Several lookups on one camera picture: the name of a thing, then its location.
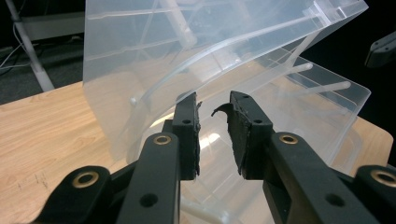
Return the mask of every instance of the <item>wood grain surface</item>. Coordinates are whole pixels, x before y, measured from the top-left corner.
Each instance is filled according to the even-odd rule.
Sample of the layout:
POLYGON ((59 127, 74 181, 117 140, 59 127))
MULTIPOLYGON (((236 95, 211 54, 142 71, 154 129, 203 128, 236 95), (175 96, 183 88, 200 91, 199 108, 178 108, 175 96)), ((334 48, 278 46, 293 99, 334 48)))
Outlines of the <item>wood grain surface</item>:
MULTIPOLYGON (((0 223, 35 219, 50 193, 79 167, 101 165, 113 173, 126 165, 112 160, 81 82, 0 105, 0 127, 0 223)), ((387 164, 389 133, 360 118, 351 131, 361 139, 351 175, 363 164, 387 164)))

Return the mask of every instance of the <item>wooden table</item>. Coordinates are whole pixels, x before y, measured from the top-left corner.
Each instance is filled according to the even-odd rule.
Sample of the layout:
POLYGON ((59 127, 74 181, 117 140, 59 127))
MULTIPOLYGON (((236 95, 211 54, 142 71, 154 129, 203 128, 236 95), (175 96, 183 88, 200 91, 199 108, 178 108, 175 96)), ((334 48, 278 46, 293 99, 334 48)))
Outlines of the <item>wooden table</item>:
MULTIPOLYGON (((50 193, 79 167, 101 165, 113 173, 126 165, 112 160, 80 82, 0 105, 0 127, 1 223, 35 219, 50 193)), ((387 165, 392 136, 361 118, 352 130, 363 144, 351 175, 363 164, 387 165)))

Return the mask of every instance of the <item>black plastic part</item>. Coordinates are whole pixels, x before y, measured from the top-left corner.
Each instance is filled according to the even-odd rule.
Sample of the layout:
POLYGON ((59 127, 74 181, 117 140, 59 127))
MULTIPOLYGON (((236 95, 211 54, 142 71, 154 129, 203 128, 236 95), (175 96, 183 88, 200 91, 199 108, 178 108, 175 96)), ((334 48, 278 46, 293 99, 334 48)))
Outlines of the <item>black plastic part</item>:
POLYGON ((395 223, 396 172, 370 165, 359 168, 352 189, 381 223, 395 223))
POLYGON ((199 175, 199 131, 201 129, 198 109, 201 103, 196 104, 196 93, 180 101, 176 105, 172 121, 172 133, 180 143, 180 179, 193 180, 199 175))
POLYGON ((147 138, 116 223, 178 223, 178 146, 172 133, 147 138))
POLYGON ((218 111, 227 114, 238 173, 245 179, 264 179, 264 145, 274 132, 271 120, 252 97, 238 91, 231 91, 230 103, 218 107, 212 116, 218 111))
MULTIPOLYGON (((378 223, 300 136, 274 133, 266 154, 291 198, 287 216, 271 209, 273 217, 287 223, 378 223)), ((263 189, 266 197, 274 197, 274 189, 282 190, 265 185, 263 189)))
POLYGON ((102 217, 97 215, 106 212, 112 197, 109 171, 99 166, 85 166, 64 178, 33 223, 102 223, 102 217), (97 174, 96 181, 92 174, 97 174), (90 181, 93 183, 84 187, 84 183, 90 181))

